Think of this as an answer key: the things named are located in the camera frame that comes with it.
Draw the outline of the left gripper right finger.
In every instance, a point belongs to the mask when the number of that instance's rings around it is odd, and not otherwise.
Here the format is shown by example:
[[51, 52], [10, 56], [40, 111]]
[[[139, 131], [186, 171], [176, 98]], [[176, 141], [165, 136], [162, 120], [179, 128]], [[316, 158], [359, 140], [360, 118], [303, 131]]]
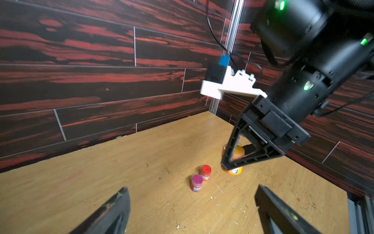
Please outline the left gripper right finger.
[[265, 234], [320, 233], [266, 186], [258, 186], [255, 203]]

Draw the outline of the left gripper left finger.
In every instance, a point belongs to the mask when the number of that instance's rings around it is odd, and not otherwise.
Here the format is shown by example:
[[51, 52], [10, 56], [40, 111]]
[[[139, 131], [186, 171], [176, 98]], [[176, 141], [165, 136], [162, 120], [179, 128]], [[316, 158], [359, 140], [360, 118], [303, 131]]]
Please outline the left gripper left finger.
[[93, 214], [78, 225], [72, 234], [124, 234], [131, 212], [130, 193], [121, 188]]

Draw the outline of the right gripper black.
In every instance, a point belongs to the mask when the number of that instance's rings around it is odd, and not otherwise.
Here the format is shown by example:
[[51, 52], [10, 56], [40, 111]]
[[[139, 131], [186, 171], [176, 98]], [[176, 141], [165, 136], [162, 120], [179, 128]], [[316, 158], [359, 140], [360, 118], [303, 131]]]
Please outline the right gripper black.
[[[374, 56], [368, 43], [323, 44], [308, 51], [268, 90], [258, 96], [236, 122], [221, 167], [232, 170], [253, 163], [279, 158], [279, 146], [302, 145], [309, 138], [299, 123], [313, 114], [350, 76]], [[240, 135], [249, 139], [244, 157], [233, 160]]]

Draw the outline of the red-orange paint jar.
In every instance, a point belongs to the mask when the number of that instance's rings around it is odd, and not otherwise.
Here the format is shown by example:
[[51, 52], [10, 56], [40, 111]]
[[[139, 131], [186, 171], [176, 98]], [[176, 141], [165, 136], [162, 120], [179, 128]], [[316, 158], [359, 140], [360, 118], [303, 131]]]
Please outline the red-orange paint jar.
[[203, 178], [203, 181], [207, 181], [210, 178], [212, 169], [208, 165], [203, 165], [200, 169], [200, 176]]

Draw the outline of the magenta paint jar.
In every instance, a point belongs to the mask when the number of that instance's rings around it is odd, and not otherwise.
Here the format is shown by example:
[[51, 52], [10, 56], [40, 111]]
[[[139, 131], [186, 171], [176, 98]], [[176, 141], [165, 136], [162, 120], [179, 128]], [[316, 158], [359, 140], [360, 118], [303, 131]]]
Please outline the magenta paint jar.
[[191, 179], [191, 190], [199, 192], [203, 186], [203, 178], [200, 175], [194, 175]]

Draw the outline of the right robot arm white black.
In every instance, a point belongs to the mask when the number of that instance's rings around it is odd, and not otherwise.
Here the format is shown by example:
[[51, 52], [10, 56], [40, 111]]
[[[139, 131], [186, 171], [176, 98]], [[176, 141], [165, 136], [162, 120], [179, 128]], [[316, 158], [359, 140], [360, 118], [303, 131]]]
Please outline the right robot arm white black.
[[327, 98], [374, 57], [374, 3], [268, 1], [252, 29], [268, 61], [285, 56], [283, 75], [267, 91], [245, 72], [225, 77], [229, 93], [253, 96], [238, 118], [221, 165], [232, 170], [281, 157], [310, 139], [300, 123], [321, 118]]

